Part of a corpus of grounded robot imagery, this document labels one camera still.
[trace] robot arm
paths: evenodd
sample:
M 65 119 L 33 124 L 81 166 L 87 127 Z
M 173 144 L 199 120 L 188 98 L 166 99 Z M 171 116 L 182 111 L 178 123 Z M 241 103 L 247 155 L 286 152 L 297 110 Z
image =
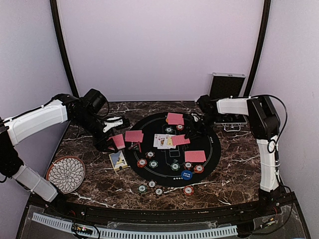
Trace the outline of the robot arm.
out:
M 97 113 L 105 102 L 106 98 L 99 91 L 91 89 L 82 98 L 60 94 L 50 103 L 25 114 L 5 120 L 0 118 L 0 173 L 52 202 L 58 194 L 56 188 L 24 164 L 14 146 L 47 127 L 73 120 L 93 135 L 94 146 L 99 151 L 117 152 L 114 141 L 109 140 L 111 130 L 129 127 L 130 122 L 124 117 L 99 116 Z
M 260 189 L 272 192 L 279 184 L 279 155 L 277 138 L 280 120 L 269 97 L 227 98 L 212 101 L 202 96 L 197 101 L 205 113 L 203 124 L 211 125 L 216 114 L 246 115 L 252 135 L 257 139 L 261 160 Z

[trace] white backdrop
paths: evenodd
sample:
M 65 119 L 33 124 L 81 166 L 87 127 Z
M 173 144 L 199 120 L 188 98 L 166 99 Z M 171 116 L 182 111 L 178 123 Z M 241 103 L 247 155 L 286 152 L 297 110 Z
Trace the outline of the white backdrop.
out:
M 196 100 L 212 72 L 249 75 L 263 0 L 60 0 L 79 94 Z

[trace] blue chip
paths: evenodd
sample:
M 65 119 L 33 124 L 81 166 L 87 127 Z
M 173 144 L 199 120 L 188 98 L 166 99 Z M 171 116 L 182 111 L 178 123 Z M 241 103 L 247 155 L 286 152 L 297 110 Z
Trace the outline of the blue chip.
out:
M 189 179 L 192 178 L 192 176 L 193 176 L 193 174 L 192 174 L 189 170 L 184 170 L 184 171 L 182 171 L 182 173 L 181 173 L 181 177 L 182 177 L 182 179 L 184 179 L 184 180 L 189 180 Z

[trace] round coaster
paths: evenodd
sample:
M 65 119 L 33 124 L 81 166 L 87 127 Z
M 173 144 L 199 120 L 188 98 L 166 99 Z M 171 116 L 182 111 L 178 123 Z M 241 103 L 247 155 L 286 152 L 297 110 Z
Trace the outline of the round coaster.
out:
M 46 173 L 46 180 L 53 183 L 63 194 L 76 190 L 83 182 L 85 166 L 75 156 L 65 156 L 56 160 Z

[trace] poker mat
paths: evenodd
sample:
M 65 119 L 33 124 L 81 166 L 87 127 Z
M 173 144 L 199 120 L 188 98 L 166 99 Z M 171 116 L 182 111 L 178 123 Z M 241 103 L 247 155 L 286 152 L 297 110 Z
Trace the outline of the poker mat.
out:
M 144 133 L 143 142 L 141 143 L 141 153 L 128 149 L 134 143 L 125 142 L 125 156 L 126 161 L 131 168 L 144 179 L 150 181 L 154 180 L 158 185 L 168 187 L 184 187 L 186 185 L 198 183 L 213 172 L 216 168 L 221 154 L 221 147 L 218 136 L 212 128 L 207 128 L 208 135 L 191 139 L 190 144 L 178 145 L 176 149 L 157 149 L 153 147 L 155 134 L 171 134 L 181 135 L 186 134 L 186 128 L 190 124 L 190 120 L 184 117 L 184 129 L 177 130 L 175 125 L 169 125 L 166 122 L 168 113 L 158 113 L 148 116 L 137 122 L 131 130 L 142 130 Z M 166 128 L 171 127 L 172 131 L 167 133 Z M 203 163 L 192 163 L 193 168 L 191 179 L 184 180 L 181 175 L 185 170 L 185 151 L 204 150 L 206 161 Z M 152 151 L 155 153 L 153 158 L 147 158 L 146 154 Z M 145 167 L 138 167 L 137 162 L 140 159 L 145 159 L 148 163 Z M 149 162 L 155 160 L 158 162 L 156 168 L 151 168 Z M 180 168 L 177 171 L 172 170 L 171 165 L 178 163 Z M 202 173 L 195 173 L 194 167 L 202 165 L 204 171 Z

